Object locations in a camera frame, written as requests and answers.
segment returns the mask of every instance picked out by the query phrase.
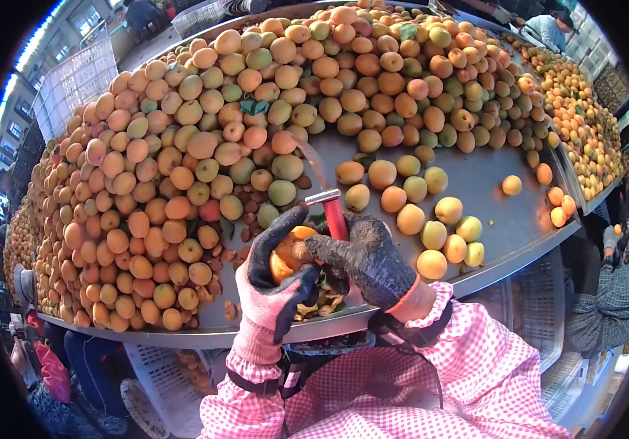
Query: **hand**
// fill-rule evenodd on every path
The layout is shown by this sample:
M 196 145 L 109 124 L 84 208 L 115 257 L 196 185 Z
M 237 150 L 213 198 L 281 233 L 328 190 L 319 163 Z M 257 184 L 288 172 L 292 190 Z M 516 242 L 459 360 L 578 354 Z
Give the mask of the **hand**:
M 302 265 L 280 285 L 273 282 L 269 264 L 271 252 L 307 215 L 307 206 L 295 206 L 280 215 L 253 241 L 249 256 L 237 269 L 243 316 L 233 349 L 252 363 L 279 360 L 279 345 L 290 330 L 298 304 L 314 305 L 317 300 L 317 294 L 312 294 L 320 272 L 317 264 Z
M 506 11 L 502 6 L 495 6 L 495 10 L 492 11 L 492 16 L 495 20 L 504 25 L 512 20 L 512 14 Z
M 614 248 L 617 247 L 617 241 L 622 237 L 622 233 L 617 234 L 614 232 L 614 227 L 608 226 L 602 233 L 602 249 L 612 249 L 614 251 Z
M 271 4 L 271 0 L 246 0 L 246 9 L 250 14 L 260 14 Z
M 305 238 L 305 246 L 315 259 L 345 270 L 368 303 L 384 311 L 393 309 L 419 283 L 419 276 L 402 258 L 381 220 L 348 212 L 344 218 L 350 241 L 327 236 L 323 223 L 317 228 L 320 234 Z

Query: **red handle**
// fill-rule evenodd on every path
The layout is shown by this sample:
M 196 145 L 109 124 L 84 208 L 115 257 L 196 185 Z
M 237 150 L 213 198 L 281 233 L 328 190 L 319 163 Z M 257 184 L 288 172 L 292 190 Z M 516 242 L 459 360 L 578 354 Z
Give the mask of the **red handle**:
M 335 240 L 348 241 L 349 232 L 346 230 L 344 212 L 341 209 L 339 198 L 325 201 L 322 205 L 324 206 L 324 215 L 327 217 L 327 225 L 329 226 L 331 237 Z

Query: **round metal tray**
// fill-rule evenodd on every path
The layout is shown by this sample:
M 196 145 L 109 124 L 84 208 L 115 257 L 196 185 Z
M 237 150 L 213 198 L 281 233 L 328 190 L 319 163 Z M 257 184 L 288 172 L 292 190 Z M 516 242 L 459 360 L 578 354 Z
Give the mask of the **round metal tray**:
M 239 29 L 247 22 L 262 21 L 270 17 L 302 17 L 309 16 L 327 5 L 338 5 L 343 1 L 320 1 L 314 4 L 289 6 L 259 14 L 238 18 L 230 22 L 212 27 L 186 40 L 176 43 L 173 48 L 196 37 L 215 38 L 223 30 Z M 401 4 L 406 7 L 418 7 L 413 4 Z M 166 49 L 156 57 L 167 52 Z M 322 167 L 332 181 L 336 166 L 351 160 L 357 152 L 356 139 L 339 134 L 334 127 L 316 135 L 310 136 L 312 145 L 323 157 Z M 414 148 L 397 146 L 381 147 L 376 152 L 376 158 L 395 161 L 403 154 L 412 154 Z M 499 150 L 490 147 L 477 147 L 470 154 L 460 152 L 458 148 L 437 147 L 435 161 L 429 166 L 438 166 L 446 171 L 449 177 L 449 187 L 440 195 L 427 195 L 418 203 L 428 219 L 434 219 L 434 206 L 439 199 L 446 196 L 459 198 L 463 203 L 463 215 L 476 216 L 483 225 L 483 232 L 479 239 L 485 246 L 485 262 L 480 268 L 461 270 L 459 264 L 449 264 L 444 276 L 454 285 L 454 295 L 457 298 L 472 294 L 488 285 L 503 279 L 513 272 L 530 264 L 560 244 L 580 227 L 577 216 L 569 219 L 563 228 L 556 229 L 550 220 L 551 206 L 547 202 L 547 187 L 542 187 L 536 180 L 534 171 L 527 165 L 525 153 L 521 148 L 505 146 Z M 539 153 L 541 162 L 548 163 L 553 171 L 552 185 L 559 186 L 565 193 L 571 193 L 566 186 L 566 175 L 560 165 L 555 150 L 545 148 Z M 309 164 L 305 163 L 305 173 L 313 183 L 317 182 Z M 504 195 L 501 189 L 503 179 L 508 175 L 517 175 L 523 182 L 521 193 L 514 197 Z M 404 179 L 398 177 L 395 185 L 402 186 Z M 345 192 L 347 186 L 339 185 Z M 309 190 L 299 190 L 298 198 L 304 199 L 319 192 L 313 186 Z M 323 212 L 321 206 L 311 207 L 312 214 Z M 395 215 L 388 214 L 380 207 L 380 191 L 371 189 L 371 201 L 363 214 L 374 215 L 383 219 L 392 231 L 393 240 L 399 250 L 405 255 L 411 266 L 416 267 L 416 260 L 424 250 L 418 235 L 407 236 L 399 232 L 395 225 Z M 251 243 L 240 240 L 243 223 L 237 222 L 234 238 L 225 246 L 226 249 L 239 250 Z M 454 226 L 449 226 L 449 233 L 453 233 Z M 168 332 L 159 329 L 149 331 L 127 331 L 116 333 L 98 328 L 77 328 L 65 324 L 63 320 L 47 315 L 40 315 L 44 320 L 52 321 L 74 330 L 92 334 L 97 337 L 110 338 L 127 343 L 165 346 L 174 348 L 228 348 L 239 329 L 239 320 L 225 320 L 224 301 L 239 303 L 239 294 L 234 279 L 234 269 L 231 263 L 226 263 L 220 274 L 222 294 L 215 298 L 214 303 L 206 304 L 199 309 L 199 327 L 181 332 Z M 366 329 L 368 319 L 377 308 L 363 304 L 360 307 L 349 306 L 344 311 L 334 312 L 326 317 L 317 317 L 305 322 L 296 322 L 291 331 L 285 336 L 284 343 L 297 343 L 318 338 L 334 337 L 354 331 Z

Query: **pink gingham sleeve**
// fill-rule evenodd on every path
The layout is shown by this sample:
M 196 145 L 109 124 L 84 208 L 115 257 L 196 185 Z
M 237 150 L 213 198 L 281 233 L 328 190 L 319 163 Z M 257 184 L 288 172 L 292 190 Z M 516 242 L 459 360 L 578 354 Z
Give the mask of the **pink gingham sleeve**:
M 431 286 L 437 294 L 432 311 L 407 327 L 429 326 L 451 299 L 450 284 Z M 490 318 L 483 305 L 451 305 L 451 320 L 437 343 L 417 349 L 437 368 L 444 397 L 478 430 L 496 438 L 571 438 L 541 403 L 538 351 Z
M 227 368 L 252 383 L 278 379 L 282 373 L 275 364 L 249 363 L 235 350 L 227 356 Z M 279 438 L 285 418 L 280 393 L 258 398 L 234 384 L 227 375 L 217 386 L 217 395 L 207 395 L 200 404 L 201 438 Z

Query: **plastic crate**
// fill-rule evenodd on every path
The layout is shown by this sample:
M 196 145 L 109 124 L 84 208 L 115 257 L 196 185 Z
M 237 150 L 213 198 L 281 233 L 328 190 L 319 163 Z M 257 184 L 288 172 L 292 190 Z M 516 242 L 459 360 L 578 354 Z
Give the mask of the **plastic crate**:
M 199 436 L 203 395 L 183 375 L 178 351 L 127 343 L 124 349 L 137 379 L 169 431 L 179 438 Z
M 602 372 L 614 356 L 614 349 L 603 350 L 598 352 L 594 357 L 588 360 L 588 371 L 585 374 L 585 383 L 593 385 L 600 379 Z
M 563 350 L 566 303 L 561 250 L 557 247 L 522 268 L 511 282 L 512 303 L 521 312 L 514 316 L 513 330 L 538 349 L 543 373 Z
M 79 105 L 97 99 L 117 76 L 112 40 L 105 38 L 51 70 L 32 103 L 39 129 L 48 142 L 66 131 Z
M 541 374 L 541 402 L 554 422 L 559 422 L 580 396 L 587 371 L 588 361 L 579 353 L 564 352 Z
M 185 9 L 177 14 L 170 23 L 180 38 L 187 38 L 216 25 L 221 16 L 222 3 L 219 0 L 207 0 Z
M 512 331 L 512 284 L 509 277 L 464 296 L 460 301 L 483 304 L 490 317 Z

